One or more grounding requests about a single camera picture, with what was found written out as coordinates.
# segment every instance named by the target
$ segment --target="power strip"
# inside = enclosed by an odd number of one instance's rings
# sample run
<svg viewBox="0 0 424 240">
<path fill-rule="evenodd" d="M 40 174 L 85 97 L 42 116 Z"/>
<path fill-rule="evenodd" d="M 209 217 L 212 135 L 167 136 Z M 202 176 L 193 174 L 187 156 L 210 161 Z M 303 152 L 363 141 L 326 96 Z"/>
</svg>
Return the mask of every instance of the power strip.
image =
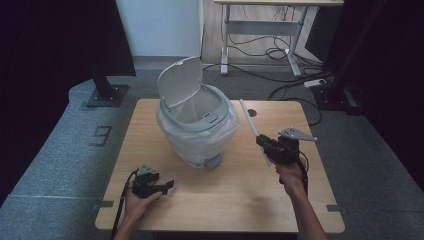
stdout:
<svg viewBox="0 0 424 240">
<path fill-rule="evenodd" d="M 305 88 L 309 88 L 309 87 L 320 86 L 325 84 L 327 84 L 327 81 L 325 81 L 324 79 L 317 79 L 317 80 L 304 82 L 303 86 L 305 86 Z"/>
</svg>

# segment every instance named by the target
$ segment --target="metal frame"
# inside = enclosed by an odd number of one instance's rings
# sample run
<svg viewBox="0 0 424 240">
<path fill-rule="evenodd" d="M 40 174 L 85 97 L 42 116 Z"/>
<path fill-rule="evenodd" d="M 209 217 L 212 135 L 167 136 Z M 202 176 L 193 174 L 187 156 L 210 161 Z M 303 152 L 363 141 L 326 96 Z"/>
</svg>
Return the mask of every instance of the metal frame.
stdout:
<svg viewBox="0 0 424 240">
<path fill-rule="evenodd" d="M 266 22 L 266 21 L 230 21 L 230 6 L 225 6 L 224 20 L 224 46 L 221 53 L 221 75 L 228 74 L 228 35 L 229 34 L 244 34 L 244 35 L 276 35 L 276 36 L 293 36 L 292 43 L 289 49 L 285 49 L 290 67 L 296 77 L 301 76 L 299 66 L 297 64 L 294 53 L 297 42 L 299 41 L 300 33 L 305 21 L 308 6 L 303 6 L 300 20 L 297 22 Z"/>
</svg>

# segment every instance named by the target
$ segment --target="white wall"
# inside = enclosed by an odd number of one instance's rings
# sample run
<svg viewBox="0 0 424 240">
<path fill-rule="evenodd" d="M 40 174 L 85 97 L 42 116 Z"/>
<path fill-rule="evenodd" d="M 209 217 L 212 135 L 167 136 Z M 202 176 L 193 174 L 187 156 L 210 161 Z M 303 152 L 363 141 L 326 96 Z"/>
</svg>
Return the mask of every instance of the white wall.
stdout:
<svg viewBox="0 0 424 240">
<path fill-rule="evenodd" d="M 116 0 L 133 56 L 200 56 L 203 0 Z"/>
</svg>

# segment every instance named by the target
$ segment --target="tripod base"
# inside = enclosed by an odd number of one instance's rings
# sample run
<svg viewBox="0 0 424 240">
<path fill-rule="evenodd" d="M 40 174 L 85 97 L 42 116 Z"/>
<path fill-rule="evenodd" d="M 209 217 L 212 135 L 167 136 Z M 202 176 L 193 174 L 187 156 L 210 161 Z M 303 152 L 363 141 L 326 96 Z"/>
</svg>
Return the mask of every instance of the tripod base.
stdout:
<svg viewBox="0 0 424 240">
<path fill-rule="evenodd" d="M 122 99 L 125 96 L 128 85 L 110 85 L 112 87 L 112 94 L 110 97 L 102 97 L 97 90 L 93 91 L 90 99 L 87 101 L 87 107 L 119 107 Z"/>
</svg>

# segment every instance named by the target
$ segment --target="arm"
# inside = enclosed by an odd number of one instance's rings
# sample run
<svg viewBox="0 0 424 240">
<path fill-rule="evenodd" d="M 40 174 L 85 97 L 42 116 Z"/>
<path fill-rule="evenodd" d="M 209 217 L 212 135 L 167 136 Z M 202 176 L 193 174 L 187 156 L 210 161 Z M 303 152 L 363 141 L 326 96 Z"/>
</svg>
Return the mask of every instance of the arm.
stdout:
<svg viewBox="0 0 424 240">
<path fill-rule="evenodd" d="M 328 239 L 303 188 L 299 166 L 296 163 L 292 165 L 275 164 L 275 166 L 284 182 L 284 189 L 292 201 L 299 238 L 301 240 Z"/>
<path fill-rule="evenodd" d="M 114 240 L 130 239 L 137 221 L 143 216 L 147 206 L 162 196 L 162 192 L 157 192 L 150 195 L 148 198 L 142 199 L 132 193 L 131 186 L 132 182 L 125 196 L 125 216 Z"/>
</svg>

